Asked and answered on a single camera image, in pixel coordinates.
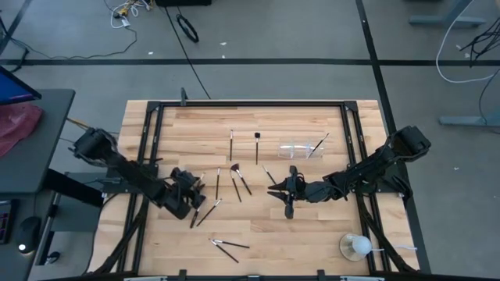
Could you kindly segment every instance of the gray desk leg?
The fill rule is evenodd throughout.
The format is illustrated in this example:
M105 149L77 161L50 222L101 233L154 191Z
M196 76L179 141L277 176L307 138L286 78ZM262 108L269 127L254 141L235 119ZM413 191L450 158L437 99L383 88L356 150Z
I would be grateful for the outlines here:
M473 0L457 0L446 16L411 16L409 18L410 24L423 24L423 25L438 25L449 27L453 20L472 2ZM478 27L486 23L486 20L472 17L460 16L453 27Z
M443 116L439 118L441 125L452 126L500 126L500 111L485 116L487 124L481 116Z

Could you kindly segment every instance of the computer mouse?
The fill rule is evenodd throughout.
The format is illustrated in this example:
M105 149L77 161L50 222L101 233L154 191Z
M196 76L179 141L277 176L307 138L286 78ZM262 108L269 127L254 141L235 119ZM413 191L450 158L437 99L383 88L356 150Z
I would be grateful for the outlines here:
M36 216L24 219L16 233L17 248L27 254L37 248L41 220Z

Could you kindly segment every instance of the gray desk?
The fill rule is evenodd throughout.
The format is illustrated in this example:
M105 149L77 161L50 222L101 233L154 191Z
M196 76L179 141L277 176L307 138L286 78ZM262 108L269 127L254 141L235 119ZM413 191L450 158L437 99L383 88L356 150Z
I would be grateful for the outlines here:
M9 243L0 245L1 280L20 281L27 279L29 275L35 252L21 254L17 250L14 237L20 223L34 214L42 218L41 232L43 231L54 192L42 190L36 197L35 194L41 189L75 95L72 90L39 92L42 94L42 99L34 101L34 104L44 109L44 115L36 130L0 158L0 179L2 179L0 200L14 198L20 200Z
M68 111L73 103L72 90L39 91L42 99L32 103L44 110L36 129L0 158L0 194L31 194L41 189L48 165Z

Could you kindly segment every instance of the black metal frame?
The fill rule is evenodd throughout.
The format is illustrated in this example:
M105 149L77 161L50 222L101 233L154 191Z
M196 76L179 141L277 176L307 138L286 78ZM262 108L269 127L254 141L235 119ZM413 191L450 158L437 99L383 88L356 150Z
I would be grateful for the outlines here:
M354 125L355 125L355 134L356 138L358 139L359 143L359 150L361 157L364 159L368 156L366 152L366 145L364 142L364 136L363 136L363 130L361 126L361 119L359 118L359 112L358 112L358 106L356 101L149 101L147 104L146 108L146 115L145 115L145 121L144 121L144 126L142 129L142 135L141 135L141 143L139 146L139 152L137 155L137 161L142 163L145 160L145 148L148 140L148 132L149 132L149 126L151 124L151 118L152 114L154 111L157 111L156 115L156 123L155 123L155 131L153 134L153 141L152 141L152 149L151 149L151 154L149 157L149 165L152 167L155 165L155 160L157 157L157 152L158 152L158 146L159 146L159 138L161 134L161 126L162 126L162 121L163 121L163 112L165 108L168 107L224 107L224 106L251 106L251 107L257 107L257 106L279 106L279 107L293 107L293 106L317 106L317 107L338 107L341 112L341 118L342 118L342 124L344 127L344 133L345 133L345 141L347 145L347 151L348 151L348 157L349 157L349 163L348 165L354 165L356 164L356 158L355 158L355 149L353 145L353 140L352 140L352 132L351 128L349 125L349 119L348 119L348 112L352 112L352 117L354 119ZM356 201L358 203L358 206L360 204L364 204L363 197L356 196ZM127 209L127 219L126 219L126 224L123 229L123 232L125 233L126 231L129 230L130 228L130 223L134 214L134 209L135 209L135 204L136 199L135 199L135 194L130 195L130 201L129 201L129 206ZM141 206L140 212L145 213L145 217L147 217L147 211L148 209L145 208L144 206L148 205L148 200L144 199L143 200L143 206ZM377 224L378 227L382 229L382 222L380 220L380 212L378 208L378 203L377 203L377 197L376 196L370 196L370 205L371 205L371 211L373 214L373 219L375 223ZM363 221L361 217L361 212L359 214L359 221L361 223L361 229L362 229L362 234L363 236L366 236L370 238L370 229L368 225ZM144 222L139 226L138 231L137 231L137 243L136 247L134 249L134 260L133 260L133 265L132 265L132 272L138 273L139 265L141 262L141 252L142 252L142 244L144 240L144 235L145 235L145 225L146 219ZM123 271L123 266L125 265L125 259L126 259L127 251L124 251L123 255L121 256L121 259L119 260L119 267L117 268L117 272L122 272ZM427 260L427 257L420 257L420 259ZM373 253L370 253L366 256L366 260L368 263L368 269L370 271L370 275L374 274L375 272L380 272L377 271L376 265L375 265L375 260ZM387 254L384 252L381 253L381 260L382 260L382 265L383 265L383 272L390 272L391 271L391 266L389 262L389 258ZM198 276L197 278L200 279L211 279L214 278L215 276ZM237 279L240 278L241 276L224 276L224 277L230 277L231 279ZM279 278L279 276L267 276L266 278ZM338 279L338 276L325 276L328 277L328 279L333 278L333 279ZM288 279L317 279L318 276L287 276Z

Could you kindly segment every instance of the desk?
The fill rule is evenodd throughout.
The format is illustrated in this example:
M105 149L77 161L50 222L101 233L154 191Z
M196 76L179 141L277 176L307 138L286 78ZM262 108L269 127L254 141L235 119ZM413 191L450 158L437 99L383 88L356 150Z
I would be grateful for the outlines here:
M127 103L119 150L128 159L136 159L138 155L147 102ZM377 101L357 101L357 104L367 151L371 154L385 142L384 124ZM149 143L154 120L155 117L150 125ZM349 122L354 130L351 116ZM228 157L230 129L234 130L232 162ZM262 134L259 165L255 165L254 132ZM290 161L277 156L281 137L321 138L326 132L330 136L325 140L321 159ZM148 144L145 155L149 155L151 149ZM202 206L200 218L215 201L217 167L223 169L219 190L223 201L200 227L194 229L189 229L193 212L186 219L178 220L166 209L149 205L139 275L176 276L180 269L187 269L189 276L314 276L317 269L325 269L328 275L368 274L365 261L347 261L338 246L346 233L361 234L354 196L349 195L348 201L319 204L299 201L295 205L295 218L286 220L283 202L266 194L272 182L261 167L265 165L277 182L288 176L289 165L296 165L308 182L345 169L349 157L340 110L269 106L167 108L163 113L158 149L157 157L162 158L158 162L159 176L168 176L176 166L196 176L206 173L203 179L206 187L202 193L207 196L207 202ZM357 146L355 151L359 160ZM238 201L228 174L228 168L236 162L240 163L253 193L250 196L236 178L242 203ZM387 238L394 245L412 246L402 199L394 193L378 194L377 198ZM119 195L102 211L90 271L100 266L121 238L127 202L128 195ZM236 264L216 249L209 238L249 245L251 249L223 245L240 261ZM419 267L414 251L396 250L409 265ZM126 269L130 268L131 252ZM381 270L380 253L375 254L375 260Z
M75 92L72 90L39 91L42 99L32 101L44 110L35 131L0 158L0 200L19 199L9 243L0 245L0 276L25 280L33 265L35 252L22 255L15 243L20 223L27 217L42 218L41 232L52 203L52 192L41 189L48 165L59 140Z

